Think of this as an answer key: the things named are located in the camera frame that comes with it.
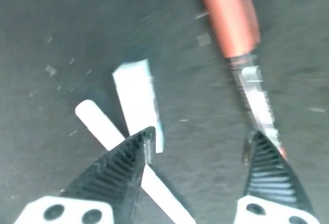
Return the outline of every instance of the orange screwdriver handle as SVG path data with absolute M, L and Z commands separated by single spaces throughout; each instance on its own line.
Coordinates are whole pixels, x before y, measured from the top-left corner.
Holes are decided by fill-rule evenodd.
M 224 57 L 240 57 L 255 49 L 260 33 L 251 0 L 203 1 Z

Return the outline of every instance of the mounting hole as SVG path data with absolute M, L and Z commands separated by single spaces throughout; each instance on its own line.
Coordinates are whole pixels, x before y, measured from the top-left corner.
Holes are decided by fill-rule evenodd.
M 102 212 L 99 210 L 89 210 L 82 216 L 83 224 L 97 224 L 102 219 Z
M 289 223 L 290 224 L 307 224 L 307 221 L 298 216 L 292 216 L 289 218 Z
M 251 213 L 254 213 L 255 215 L 265 215 L 266 214 L 265 209 L 262 206 L 255 204 L 255 203 L 248 204 L 246 207 L 246 210 L 250 211 Z
M 56 204 L 47 208 L 43 216 L 45 220 L 50 221 L 60 218 L 63 213 L 64 213 L 64 206 L 62 206 L 61 204 Z

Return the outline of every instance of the white stick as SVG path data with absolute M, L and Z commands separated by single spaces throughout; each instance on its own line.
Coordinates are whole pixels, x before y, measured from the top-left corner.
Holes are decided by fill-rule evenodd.
M 124 140 L 124 136 L 93 101 L 81 102 L 76 107 L 76 115 L 108 151 Z M 148 165 L 144 169 L 141 187 L 175 224 L 196 223 Z

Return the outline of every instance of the gray carpet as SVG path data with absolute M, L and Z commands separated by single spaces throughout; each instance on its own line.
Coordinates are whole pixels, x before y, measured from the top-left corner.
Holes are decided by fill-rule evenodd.
M 281 138 L 322 223 L 329 218 L 327 1 L 254 0 L 257 51 Z M 126 134 L 111 73 L 144 58 L 166 137 L 157 172 L 198 224 L 232 223 L 248 123 L 216 43 L 198 44 L 211 33 L 207 18 L 195 19 L 200 0 L 0 0 L 0 11 L 2 224 L 103 152 L 74 115 L 80 101 L 95 100 Z M 171 221 L 142 194 L 136 223 Z

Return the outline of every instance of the debris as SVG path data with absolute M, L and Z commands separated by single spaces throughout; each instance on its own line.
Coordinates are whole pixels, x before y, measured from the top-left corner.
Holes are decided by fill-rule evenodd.
M 203 13 L 200 13 L 197 16 L 195 16 L 195 19 L 198 20 L 199 18 L 202 18 L 204 16 L 207 16 L 208 14 L 209 14 L 208 11 L 204 11 Z
M 308 109 L 311 110 L 311 111 L 313 111 L 313 112 L 316 112 L 316 113 L 325 113 L 326 112 L 325 109 L 318 108 L 318 107 L 309 107 Z
M 57 74 L 57 70 L 53 68 L 52 66 L 46 66 L 46 72 L 49 73 L 49 76 L 52 77 Z
M 69 136 L 72 136 L 73 134 L 77 133 L 78 130 L 75 130 L 74 132 L 70 133 Z
M 150 16 L 150 13 L 145 15 L 140 21 L 143 22 L 144 20 L 147 20 Z
M 322 79 L 307 79 L 307 80 L 309 80 L 310 82 L 321 82 L 322 81 Z
M 202 35 L 197 36 L 197 40 L 199 41 L 199 46 L 203 47 L 211 43 L 210 35 L 208 33 L 204 33 Z
M 52 41 L 52 37 L 50 36 L 47 38 L 46 43 L 51 43 L 51 41 Z
M 87 30 L 87 31 L 91 30 L 91 29 L 93 28 L 93 26 L 94 26 L 94 24 L 91 23 L 90 25 L 87 26 L 86 30 Z
M 34 91 L 30 91 L 30 98 L 34 98 L 34 96 L 38 93 L 37 90 L 34 90 Z

